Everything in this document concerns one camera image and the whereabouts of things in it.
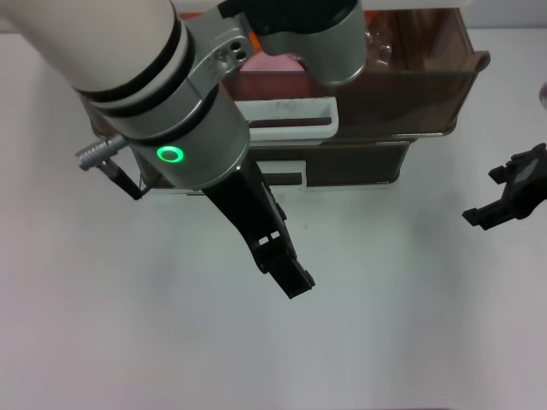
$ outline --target pink object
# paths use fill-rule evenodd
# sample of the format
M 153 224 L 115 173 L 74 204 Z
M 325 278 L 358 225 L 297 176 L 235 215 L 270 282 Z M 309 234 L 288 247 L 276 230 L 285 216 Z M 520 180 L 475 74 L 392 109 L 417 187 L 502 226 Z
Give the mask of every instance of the pink object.
M 252 56 L 248 60 L 241 71 L 245 72 L 272 72 L 272 71 L 285 71 L 285 72 L 295 72 L 295 71 L 304 71 L 304 68 L 290 58 L 287 54 L 282 56 L 269 56 L 264 51 Z

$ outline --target green led ring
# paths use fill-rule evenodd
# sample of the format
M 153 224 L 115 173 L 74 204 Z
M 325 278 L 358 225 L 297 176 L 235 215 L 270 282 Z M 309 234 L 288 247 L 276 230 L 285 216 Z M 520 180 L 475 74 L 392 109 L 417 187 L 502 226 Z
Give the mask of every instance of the green led ring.
M 166 153 L 175 154 L 176 158 L 173 158 L 173 159 L 166 158 L 164 156 L 164 154 Z M 185 157 L 185 153 L 182 152 L 182 149 L 177 147 L 161 147 L 160 149 L 158 149 L 156 154 L 160 160 L 164 162 L 169 162 L 170 164 L 176 164 L 177 162 L 181 162 Z

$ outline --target white table surface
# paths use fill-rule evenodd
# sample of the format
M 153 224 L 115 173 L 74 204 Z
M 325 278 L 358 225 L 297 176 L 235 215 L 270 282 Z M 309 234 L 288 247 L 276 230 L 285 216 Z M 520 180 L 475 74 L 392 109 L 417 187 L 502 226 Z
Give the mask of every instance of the white table surface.
M 545 139 L 547 30 L 470 34 L 491 65 L 396 184 L 279 197 L 317 282 L 293 301 L 206 199 L 81 172 L 78 98 L 0 36 L 0 408 L 545 410 L 547 205 L 461 213 Z

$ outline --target brown storage box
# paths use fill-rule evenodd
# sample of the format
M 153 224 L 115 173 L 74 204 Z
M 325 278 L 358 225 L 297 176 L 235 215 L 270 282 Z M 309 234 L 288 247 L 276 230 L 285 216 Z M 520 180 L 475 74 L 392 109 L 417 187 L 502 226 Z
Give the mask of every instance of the brown storage box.
M 257 161 L 306 161 L 308 186 L 390 183 L 412 142 L 441 136 L 457 116 L 487 52 L 475 52 L 458 9 L 386 11 L 392 32 L 387 66 L 368 64 L 337 88 L 306 73 L 234 73 L 225 87 L 236 101 L 336 97 L 339 129 L 316 146 L 255 147 Z

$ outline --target white drawer handle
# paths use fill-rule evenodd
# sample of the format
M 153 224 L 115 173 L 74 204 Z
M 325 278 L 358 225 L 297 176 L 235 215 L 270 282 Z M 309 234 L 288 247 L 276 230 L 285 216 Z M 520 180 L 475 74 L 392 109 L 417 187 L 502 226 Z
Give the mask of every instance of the white drawer handle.
M 262 173 L 266 176 L 269 174 L 281 175 L 281 174 L 300 174 L 301 184 L 289 184 L 289 185 L 270 185 L 272 190 L 305 190 L 308 186 L 308 180 L 306 178 L 306 161 L 259 161 L 258 167 Z
M 329 124 L 251 128 L 252 146 L 318 145 L 338 132 L 336 98 L 300 98 L 268 101 L 237 101 L 249 122 L 264 120 L 330 119 Z

